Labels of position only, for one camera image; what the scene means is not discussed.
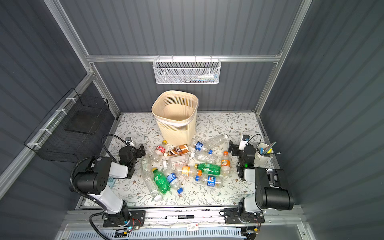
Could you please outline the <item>clear bottle green label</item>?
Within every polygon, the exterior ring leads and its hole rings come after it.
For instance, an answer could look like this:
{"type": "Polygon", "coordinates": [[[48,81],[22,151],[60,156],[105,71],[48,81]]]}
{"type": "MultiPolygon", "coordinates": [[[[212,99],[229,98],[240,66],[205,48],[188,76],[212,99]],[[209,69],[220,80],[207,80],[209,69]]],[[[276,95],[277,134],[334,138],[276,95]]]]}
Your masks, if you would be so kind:
{"type": "Polygon", "coordinates": [[[141,167],[142,173],[149,172],[150,166],[151,166],[151,164],[150,164],[149,159],[147,157],[143,158],[142,159],[142,167],[141,167]]]}

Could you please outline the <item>orange label bottle orange cap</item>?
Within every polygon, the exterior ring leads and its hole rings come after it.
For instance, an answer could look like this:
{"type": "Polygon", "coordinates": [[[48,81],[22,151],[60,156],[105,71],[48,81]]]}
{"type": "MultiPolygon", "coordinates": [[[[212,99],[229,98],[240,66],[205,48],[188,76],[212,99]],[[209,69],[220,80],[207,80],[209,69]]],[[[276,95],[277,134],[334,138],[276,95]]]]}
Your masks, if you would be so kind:
{"type": "Polygon", "coordinates": [[[221,158],[221,175],[224,177],[228,177],[230,173],[231,173],[230,156],[227,151],[224,151],[221,158]]]}

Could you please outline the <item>green bottle orange cap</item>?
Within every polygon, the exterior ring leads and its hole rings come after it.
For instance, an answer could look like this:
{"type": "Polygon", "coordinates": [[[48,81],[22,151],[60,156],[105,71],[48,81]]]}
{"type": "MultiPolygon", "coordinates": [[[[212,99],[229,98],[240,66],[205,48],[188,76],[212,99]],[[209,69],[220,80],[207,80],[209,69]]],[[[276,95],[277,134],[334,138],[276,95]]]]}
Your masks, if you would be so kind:
{"type": "Polygon", "coordinates": [[[221,173],[221,167],[214,164],[202,163],[195,164],[195,167],[202,172],[202,174],[219,176],[221,173]]]}

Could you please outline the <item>Pepsi label clear bottle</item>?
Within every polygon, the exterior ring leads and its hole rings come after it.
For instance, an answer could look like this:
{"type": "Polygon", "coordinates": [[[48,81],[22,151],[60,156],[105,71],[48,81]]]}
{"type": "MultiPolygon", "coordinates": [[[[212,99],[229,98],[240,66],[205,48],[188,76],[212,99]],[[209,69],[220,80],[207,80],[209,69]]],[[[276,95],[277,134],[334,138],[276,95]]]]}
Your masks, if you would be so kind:
{"type": "Polygon", "coordinates": [[[195,176],[195,181],[203,187],[210,187],[210,188],[223,187],[223,180],[220,176],[214,176],[214,175],[195,176]]]}

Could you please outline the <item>clear bottle pink label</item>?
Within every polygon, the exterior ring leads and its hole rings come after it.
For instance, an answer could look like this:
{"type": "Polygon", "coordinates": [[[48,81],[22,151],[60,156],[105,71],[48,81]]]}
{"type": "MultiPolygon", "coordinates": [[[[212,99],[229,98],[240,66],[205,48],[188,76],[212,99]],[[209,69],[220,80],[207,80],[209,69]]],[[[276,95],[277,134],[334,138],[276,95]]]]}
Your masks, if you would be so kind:
{"type": "Polygon", "coordinates": [[[188,164],[189,164],[188,154],[167,157],[163,162],[165,169],[168,169],[168,168],[174,169],[177,166],[186,166],[188,164]]]}

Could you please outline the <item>brown Nescafe bottle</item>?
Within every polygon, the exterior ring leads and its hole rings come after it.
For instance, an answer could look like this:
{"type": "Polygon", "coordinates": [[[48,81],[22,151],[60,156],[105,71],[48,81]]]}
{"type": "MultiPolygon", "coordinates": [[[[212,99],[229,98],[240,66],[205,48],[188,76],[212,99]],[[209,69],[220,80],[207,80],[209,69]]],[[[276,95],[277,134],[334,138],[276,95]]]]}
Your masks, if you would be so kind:
{"type": "Polygon", "coordinates": [[[180,155],[187,154],[188,152],[189,152],[188,145],[183,144],[183,145],[176,146],[176,147],[170,149],[169,151],[166,151],[164,153],[164,156],[165,157],[180,156],[180,155]]]}

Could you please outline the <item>clear bottle blue label cap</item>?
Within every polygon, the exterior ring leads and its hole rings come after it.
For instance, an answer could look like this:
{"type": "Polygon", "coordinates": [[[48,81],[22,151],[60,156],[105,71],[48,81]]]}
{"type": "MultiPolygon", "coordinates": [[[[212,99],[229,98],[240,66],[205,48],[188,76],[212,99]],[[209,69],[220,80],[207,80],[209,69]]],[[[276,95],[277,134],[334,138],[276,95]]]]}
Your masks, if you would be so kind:
{"type": "Polygon", "coordinates": [[[175,171],[172,168],[167,168],[165,170],[165,176],[173,190],[176,190],[178,194],[181,194],[184,190],[182,188],[181,181],[175,174],[175,171]]]}

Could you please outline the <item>green Sprite bottle yellow cap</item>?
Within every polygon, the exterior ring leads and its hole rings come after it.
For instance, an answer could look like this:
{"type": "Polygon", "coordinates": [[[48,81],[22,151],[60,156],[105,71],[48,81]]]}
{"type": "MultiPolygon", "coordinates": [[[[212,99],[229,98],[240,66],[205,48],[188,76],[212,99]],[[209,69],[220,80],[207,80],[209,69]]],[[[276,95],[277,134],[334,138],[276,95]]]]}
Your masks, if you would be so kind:
{"type": "Polygon", "coordinates": [[[154,175],[154,182],[158,186],[159,191],[162,194],[166,194],[171,189],[171,185],[168,182],[166,176],[163,174],[163,172],[159,171],[157,168],[153,168],[152,172],[154,175]]]}

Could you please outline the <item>clear crushed bottle white cap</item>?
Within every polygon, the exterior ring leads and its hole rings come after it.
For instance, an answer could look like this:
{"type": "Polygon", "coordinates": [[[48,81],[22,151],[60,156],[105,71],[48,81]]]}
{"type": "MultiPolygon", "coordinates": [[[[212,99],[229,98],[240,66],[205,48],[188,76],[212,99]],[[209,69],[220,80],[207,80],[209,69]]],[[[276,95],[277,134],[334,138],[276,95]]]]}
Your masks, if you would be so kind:
{"type": "Polygon", "coordinates": [[[155,202],[159,202],[163,199],[156,183],[154,182],[152,175],[149,172],[143,173],[144,182],[150,192],[150,195],[154,199],[155,202]]]}

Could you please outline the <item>orange label clear bottle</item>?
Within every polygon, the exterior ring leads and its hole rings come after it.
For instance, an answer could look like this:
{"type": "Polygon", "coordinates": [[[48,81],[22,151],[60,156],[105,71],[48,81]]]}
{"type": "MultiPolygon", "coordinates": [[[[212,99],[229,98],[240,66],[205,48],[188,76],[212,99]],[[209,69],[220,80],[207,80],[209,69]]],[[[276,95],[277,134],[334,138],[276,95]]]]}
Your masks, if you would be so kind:
{"type": "Polygon", "coordinates": [[[176,173],[183,177],[195,177],[198,175],[198,170],[194,166],[176,166],[176,173]]]}

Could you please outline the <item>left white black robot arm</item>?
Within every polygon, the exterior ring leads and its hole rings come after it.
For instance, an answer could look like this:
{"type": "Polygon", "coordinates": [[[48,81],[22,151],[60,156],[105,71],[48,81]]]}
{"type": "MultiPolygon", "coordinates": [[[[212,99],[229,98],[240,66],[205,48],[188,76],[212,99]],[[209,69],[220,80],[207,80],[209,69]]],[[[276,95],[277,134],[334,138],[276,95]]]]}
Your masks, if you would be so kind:
{"type": "Polygon", "coordinates": [[[78,162],[71,171],[73,192],[95,202],[103,208],[105,227],[131,224],[132,216],[127,203],[117,197],[108,186],[108,179],[131,179],[137,159],[146,155],[144,145],[137,149],[127,145],[119,151],[119,162],[112,157],[90,157],[78,162]]]}

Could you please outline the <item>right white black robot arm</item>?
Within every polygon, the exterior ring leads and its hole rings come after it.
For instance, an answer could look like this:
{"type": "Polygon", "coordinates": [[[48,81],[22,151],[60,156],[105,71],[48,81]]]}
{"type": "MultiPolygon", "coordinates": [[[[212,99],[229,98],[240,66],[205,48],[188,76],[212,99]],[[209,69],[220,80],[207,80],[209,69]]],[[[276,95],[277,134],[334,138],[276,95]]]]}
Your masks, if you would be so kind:
{"type": "Polygon", "coordinates": [[[227,224],[264,222],[263,212],[268,209],[290,211],[294,208],[294,197],[289,190],[285,172],[281,169],[266,169],[255,166],[257,157],[276,155],[273,147],[276,143],[257,148],[248,141],[242,140],[239,145],[232,141],[228,152],[238,157],[237,173],[241,180],[255,184],[254,193],[242,198],[234,209],[225,209],[224,216],[227,224]]]}

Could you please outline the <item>beige slatted plastic bin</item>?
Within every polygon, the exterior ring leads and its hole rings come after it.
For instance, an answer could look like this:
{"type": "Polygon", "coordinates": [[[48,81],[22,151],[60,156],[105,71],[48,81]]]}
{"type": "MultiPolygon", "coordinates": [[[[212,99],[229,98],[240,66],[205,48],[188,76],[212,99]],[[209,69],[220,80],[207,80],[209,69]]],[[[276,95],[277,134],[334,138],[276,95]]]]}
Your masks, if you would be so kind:
{"type": "Polygon", "coordinates": [[[152,114],[163,139],[170,145],[188,144],[195,134],[199,99],[181,91],[163,92],[152,106],[152,114]]]}

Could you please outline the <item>clear cola bottle yellow cap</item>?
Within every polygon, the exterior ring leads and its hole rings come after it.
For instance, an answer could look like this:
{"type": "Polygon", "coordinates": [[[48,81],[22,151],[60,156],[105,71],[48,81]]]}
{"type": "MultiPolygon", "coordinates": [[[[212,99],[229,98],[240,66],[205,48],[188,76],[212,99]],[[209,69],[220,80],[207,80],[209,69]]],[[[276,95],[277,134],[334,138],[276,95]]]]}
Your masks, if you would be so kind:
{"type": "Polygon", "coordinates": [[[160,145],[157,145],[155,149],[152,151],[150,158],[152,162],[158,163],[164,158],[164,154],[167,150],[168,142],[163,140],[160,145]]]}

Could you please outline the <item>white cup with tools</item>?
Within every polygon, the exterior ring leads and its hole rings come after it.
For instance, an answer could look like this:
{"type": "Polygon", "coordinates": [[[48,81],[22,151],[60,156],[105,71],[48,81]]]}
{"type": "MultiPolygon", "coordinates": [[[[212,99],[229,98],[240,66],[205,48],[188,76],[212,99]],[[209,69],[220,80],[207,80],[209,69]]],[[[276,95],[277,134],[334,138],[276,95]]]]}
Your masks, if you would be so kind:
{"type": "Polygon", "coordinates": [[[255,156],[255,165],[257,167],[265,167],[267,169],[270,168],[280,168],[280,164],[278,163],[277,154],[275,154],[274,150],[270,145],[265,143],[260,143],[257,146],[256,156],[255,156]]]}

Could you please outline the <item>black marker pen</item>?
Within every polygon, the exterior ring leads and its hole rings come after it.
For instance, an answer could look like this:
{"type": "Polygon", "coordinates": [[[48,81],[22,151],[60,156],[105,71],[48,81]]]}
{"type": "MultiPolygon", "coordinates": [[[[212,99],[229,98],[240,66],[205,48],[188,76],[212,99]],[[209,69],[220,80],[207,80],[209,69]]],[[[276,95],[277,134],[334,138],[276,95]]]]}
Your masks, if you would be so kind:
{"type": "Polygon", "coordinates": [[[194,219],[194,215],[171,215],[166,216],[165,219],[167,220],[175,220],[175,219],[194,219]]]}

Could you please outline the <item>white tube in basket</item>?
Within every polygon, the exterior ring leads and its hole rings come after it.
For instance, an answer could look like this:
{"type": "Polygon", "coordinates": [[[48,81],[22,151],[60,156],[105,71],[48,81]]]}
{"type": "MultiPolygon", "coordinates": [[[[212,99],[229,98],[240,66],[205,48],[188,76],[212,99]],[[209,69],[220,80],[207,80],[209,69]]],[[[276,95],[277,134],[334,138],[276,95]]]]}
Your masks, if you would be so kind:
{"type": "Polygon", "coordinates": [[[204,74],[198,76],[199,79],[205,79],[205,80],[214,80],[219,78],[219,74],[204,74]]]}

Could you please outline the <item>small white card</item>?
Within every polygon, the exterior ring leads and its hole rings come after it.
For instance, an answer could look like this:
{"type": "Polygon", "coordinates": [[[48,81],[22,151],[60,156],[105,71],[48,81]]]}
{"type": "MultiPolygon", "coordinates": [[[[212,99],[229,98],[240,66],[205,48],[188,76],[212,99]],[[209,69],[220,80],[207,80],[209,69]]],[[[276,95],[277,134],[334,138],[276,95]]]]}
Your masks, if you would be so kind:
{"type": "Polygon", "coordinates": [[[191,223],[187,225],[187,231],[188,232],[193,232],[193,231],[198,231],[199,230],[199,224],[198,223],[191,223]]]}

